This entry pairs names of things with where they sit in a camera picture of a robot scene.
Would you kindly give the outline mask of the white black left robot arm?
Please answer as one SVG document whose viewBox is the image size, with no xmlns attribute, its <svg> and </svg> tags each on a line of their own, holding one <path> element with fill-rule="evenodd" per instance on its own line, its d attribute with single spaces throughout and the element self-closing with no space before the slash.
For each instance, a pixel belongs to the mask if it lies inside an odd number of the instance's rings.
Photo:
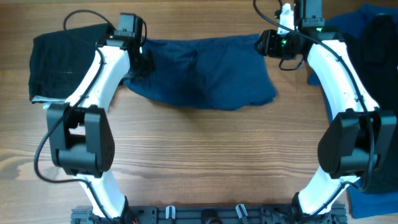
<svg viewBox="0 0 398 224">
<path fill-rule="evenodd" d="M 95 43 L 95 57 L 77 89 L 63 104 L 47 110 L 48 131 L 34 157 L 39 171 L 39 156 L 45 142 L 50 143 L 52 162 L 78 182 L 93 205 L 89 218 L 95 223 L 132 223 L 133 212 L 111 171 L 115 143 L 106 117 L 119 84 L 143 80 L 154 71 L 151 54 L 142 47 L 147 40 L 147 25 L 136 14 L 122 13 L 118 27 Z"/>
</svg>

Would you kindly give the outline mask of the blue denim shorts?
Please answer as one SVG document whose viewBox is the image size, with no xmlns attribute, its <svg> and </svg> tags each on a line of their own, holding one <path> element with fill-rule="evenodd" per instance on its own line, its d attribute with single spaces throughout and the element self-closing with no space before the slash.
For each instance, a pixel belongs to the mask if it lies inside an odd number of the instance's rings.
<svg viewBox="0 0 398 224">
<path fill-rule="evenodd" d="M 273 101 L 277 92 L 254 50 L 259 34 L 198 40 L 149 39 L 155 70 L 124 81 L 131 91 L 172 106 L 238 110 Z"/>
</svg>

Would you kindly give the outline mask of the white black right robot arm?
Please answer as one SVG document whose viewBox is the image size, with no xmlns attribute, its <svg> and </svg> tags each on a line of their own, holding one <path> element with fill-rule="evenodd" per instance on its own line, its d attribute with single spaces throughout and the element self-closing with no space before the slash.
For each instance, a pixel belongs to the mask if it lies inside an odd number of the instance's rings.
<svg viewBox="0 0 398 224">
<path fill-rule="evenodd" d="M 330 104 L 331 124 L 317 149 L 320 166 L 292 202 L 291 217 L 305 222 L 329 213 L 333 202 L 358 180 L 360 191 L 369 187 L 373 172 L 385 160 L 397 120 L 365 89 L 343 34 L 325 25 L 320 1 L 283 3 L 271 24 L 255 50 L 281 61 L 301 55 L 317 74 Z"/>
</svg>

